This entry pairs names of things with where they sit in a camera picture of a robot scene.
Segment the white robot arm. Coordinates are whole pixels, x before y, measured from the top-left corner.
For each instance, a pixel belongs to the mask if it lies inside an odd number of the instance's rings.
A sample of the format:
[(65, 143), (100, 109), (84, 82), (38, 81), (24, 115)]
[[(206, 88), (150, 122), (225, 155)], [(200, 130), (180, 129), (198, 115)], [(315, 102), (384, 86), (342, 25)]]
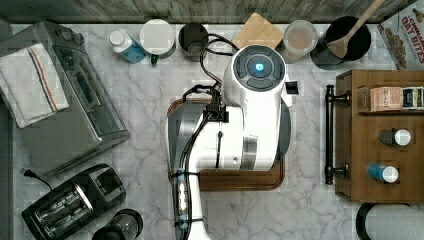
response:
[(263, 45), (238, 50), (220, 88), (196, 86), (208, 103), (185, 99), (165, 125), (176, 240), (211, 240), (205, 229), (200, 172), (268, 171), (283, 160), (291, 135), (286, 65)]

